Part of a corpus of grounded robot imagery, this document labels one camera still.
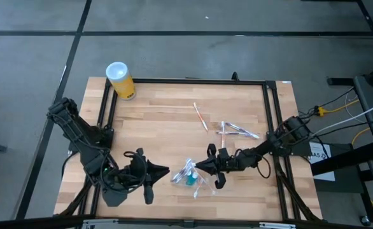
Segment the white cable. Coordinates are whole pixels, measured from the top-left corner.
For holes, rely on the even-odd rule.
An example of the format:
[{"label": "white cable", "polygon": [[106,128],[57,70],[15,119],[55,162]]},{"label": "white cable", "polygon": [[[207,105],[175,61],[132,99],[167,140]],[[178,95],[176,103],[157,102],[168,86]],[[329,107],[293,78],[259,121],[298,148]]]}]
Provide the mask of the white cable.
[{"label": "white cable", "polygon": [[347,121],[351,121],[351,120],[354,120],[355,118],[361,117],[362,115],[364,115],[364,114],[366,114],[366,113],[369,113],[369,112],[371,112],[371,111],[373,111],[373,108],[370,108],[369,110],[367,110],[367,111],[365,111],[365,112],[363,112],[363,113],[360,113],[360,114],[358,114],[358,115],[356,115],[356,116],[354,116],[354,117],[352,117],[352,118],[348,118],[347,120],[340,121],[339,123],[335,123],[335,124],[332,124],[332,125],[327,126],[327,127],[325,127],[325,128],[322,128],[321,130],[315,132],[311,137],[316,136],[317,134],[319,134],[320,132],[322,132],[322,131],[324,131],[324,130],[326,130],[326,129],[332,128],[332,127],[337,126],[337,125],[340,125],[340,124],[342,124],[342,123],[346,123]]},{"label": "white cable", "polygon": [[[348,101],[348,95],[349,94],[346,94],[346,96],[345,96],[345,109],[346,109],[346,112],[348,112],[348,115],[350,115],[352,118],[353,118],[353,115],[349,112],[349,110],[348,110],[348,103],[347,103],[347,101]],[[361,121],[361,120],[359,120],[359,119],[357,119],[357,118],[355,118],[355,120],[356,121],[359,121],[360,123],[363,123],[364,121]]]}]

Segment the clear plastic bag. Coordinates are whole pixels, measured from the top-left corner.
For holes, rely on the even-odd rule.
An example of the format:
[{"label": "clear plastic bag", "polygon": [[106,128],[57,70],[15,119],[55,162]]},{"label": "clear plastic bag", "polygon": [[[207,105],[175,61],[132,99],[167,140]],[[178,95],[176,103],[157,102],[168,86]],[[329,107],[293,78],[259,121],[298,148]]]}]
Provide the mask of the clear plastic bag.
[{"label": "clear plastic bag", "polygon": [[204,190],[210,191],[210,195],[217,194],[216,190],[210,185],[209,180],[209,174],[207,176],[202,175],[202,172],[195,168],[195,163],[191,158],[186,160],[186,164],[181,170],[171,174],[172,184],[195,190],[193,194],[194,198],[198,197],[199,191]]}]

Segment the wooden tabletop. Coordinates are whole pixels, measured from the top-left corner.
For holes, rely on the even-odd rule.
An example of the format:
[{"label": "wooden tabletop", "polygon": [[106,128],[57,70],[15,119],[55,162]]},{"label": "wooden tabletop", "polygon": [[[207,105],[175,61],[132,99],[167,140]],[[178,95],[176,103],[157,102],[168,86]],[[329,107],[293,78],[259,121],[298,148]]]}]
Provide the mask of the wooden tabletop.
[{"label": "wooden tabletop", "polygon": [[[95,125],[99,114],[106,78],[89,78],[80,115],[89,124]],[[297,105],[292,85],[287,81],[276,82],[283,120],[297,115]],[[110,91],[104,123],[107,122]],[[171,174],[182,169],[187,158],[195,161],[206,159],[206,148],[221,143],[221,121],[229,121],[252,131],[260,139],[243,136],[226,137],[229,154],[238,148],[251,148],[266,140],[267,119],[265,116],[262,87],[256,85],[192,85],[136,83],[136,97],[131,101],[118,99],[113,128],[115,137],[111,154],[119,167],[129,164],[124,151],[143,148],[152,163],[168,166],[170,174],[153,186],[154,201],[144,203],[143,188],[131,193],[118,207],[107,207],[100,195],[97,216],[167,219],[231,219],[231,220],[281,220],[279,197],[272,157],[266,155],[272,166],[271,177],[264,179],[257,169],[226,174],[226,185],[212,195],[209,189],[193,198],[194,190],[170,183]],[[269,92],[274,126],[277,126],[271,91]],[[196,102],[208,125],[206,132],[193,107]],[[295,187],[308,207],[321,217],[313,175],[309,164],[297,156],[290,157]],[[267,164],[259,163],[266,174]],[[79,156],[67,163],[60,186],[55,213],[63,211],[80,191],[85,179]],[[93,189],[88,196],[86,212],[90,212]],[[286,191],[289,215],[292,217],[290,196]]]}]

